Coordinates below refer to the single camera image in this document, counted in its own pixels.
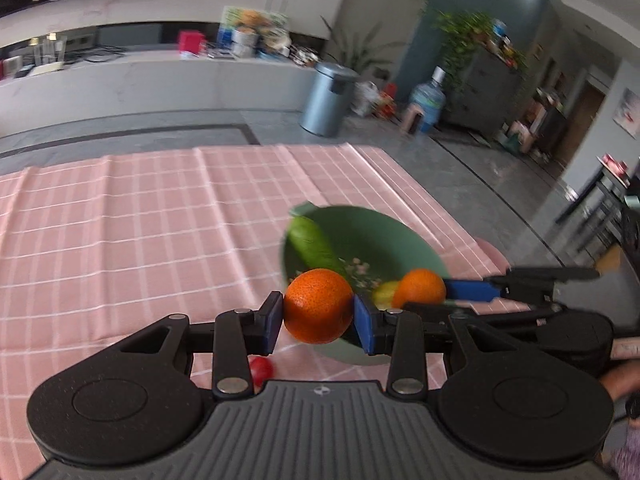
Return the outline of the person's right hand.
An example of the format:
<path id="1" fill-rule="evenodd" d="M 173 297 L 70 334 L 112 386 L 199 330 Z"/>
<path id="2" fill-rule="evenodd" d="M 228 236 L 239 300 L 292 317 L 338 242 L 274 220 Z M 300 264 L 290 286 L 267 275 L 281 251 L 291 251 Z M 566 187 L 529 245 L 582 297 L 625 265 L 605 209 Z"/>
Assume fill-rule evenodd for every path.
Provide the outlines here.
<path id="1" fill-rule="evenodd" d="M 614 402 L 625 398 L 626 413 L 630 420 L 639 419 L 640 363 L 628 361 L 605 374 L 600 383 Z"/>

